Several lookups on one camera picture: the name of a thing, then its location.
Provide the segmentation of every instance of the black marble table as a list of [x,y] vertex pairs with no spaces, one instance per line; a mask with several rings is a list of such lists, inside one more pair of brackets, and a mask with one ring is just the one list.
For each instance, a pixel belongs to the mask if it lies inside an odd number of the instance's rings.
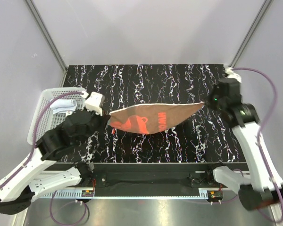
[[[223,65],[71,65],[64,87],[106,97],[106,112],[141,103],[203,101],[223,76]],[[245,162],[240,145],[219,113],[204,107],[182,124],[154,135],[107,126],[62,162]]]

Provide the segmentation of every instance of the white wall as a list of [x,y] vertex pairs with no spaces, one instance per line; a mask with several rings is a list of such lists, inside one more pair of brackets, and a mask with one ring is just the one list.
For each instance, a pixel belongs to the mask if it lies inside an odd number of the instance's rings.
[[[278,87],[279,103],[263,134],[273,162],[283,177],[283,0],[272,3],[237,66],[264,71]],[[262,119],[272,100],[271,88],[260,75],[239,73],[244,101],[252,103]]]
[[[23,0],[0,0],[0,178],[29,153],[26,138],[42,90],[62,70]],[[0,214],[0,225],[10,216]]]
[[264,0],[32,0],[68,65],[229,64]]

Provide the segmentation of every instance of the plastic basket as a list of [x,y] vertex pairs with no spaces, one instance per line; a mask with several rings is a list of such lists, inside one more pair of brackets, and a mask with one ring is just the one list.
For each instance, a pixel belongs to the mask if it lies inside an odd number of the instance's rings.
[[[37,118],[39,117],[41,111],[43,108],[49,103],[49,101],[59,95],[69,93],[69,92],[82,92],[86,91],[84,88],[75,88],[75,87],[67,87],[67,88],[53,88],[53,89],[46,89],[41,93],[41,96],[39,98],[39,102],[37,105],[37,108],[33,115],[33,121],[30,125],[30,129],[27,136],[27,142],[32,145],[33,144],[33,130],[37,121]],[[63,97],[62,99],[74,99],[77,102],[77,110],[83,109],[85,106],[85,99],[79,95],[69,95],[66,97]],[[37,130],[37,136],[36,141],[41,138],[44,133],[50,129],[55,128],[57,125],[62,123],[66,118],[65,113],[61,114],[53,114],[53,111],[49,108],[45,114],[43,115],[42,119],[40,120],[38,130]]]

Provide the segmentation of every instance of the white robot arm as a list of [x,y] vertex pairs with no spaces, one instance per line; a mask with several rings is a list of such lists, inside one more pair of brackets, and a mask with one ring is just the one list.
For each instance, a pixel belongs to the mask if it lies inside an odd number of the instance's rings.
[[[110,116],[103,115],[103,101],[103,95],[91,93],[85,101],[84,110],[73,112],[63,123],[47,131],[37,141],[30,161],[24,166],[28,155],[0,180],[0,213],[17,214],[45,194],[67,186],[88,186],[92,183],[93,164],[83,162],[45,179],[36,177],[71,152],[75,146],[85,142],[95,131],[104,129]],[[2,187],[16,171],[18,173]]]
[[244,178],[240,173],[233,172],[226,166],[213,169],[212,175],[216,182],[239,195],[245,209],[253,210],[279,202],[274,183],[277,184],[283,197],[283,180],[271,161],[261,134],[260,144],[273,178],[269,176],[257,143],[259,118],[254,106],[242,102],[240,82],[239,75],[235,73],[220,79],[210,93],[206,105],[219,111],[232,129],[242,148],[250,170],[250,178]]

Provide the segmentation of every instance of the red bag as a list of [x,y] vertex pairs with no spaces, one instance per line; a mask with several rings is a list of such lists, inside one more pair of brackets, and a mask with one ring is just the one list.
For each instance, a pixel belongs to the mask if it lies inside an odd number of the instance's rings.
[[126,132],[153,134],[185,121],[203,106],[196,104],[140,104],[110,112],[108,125]]

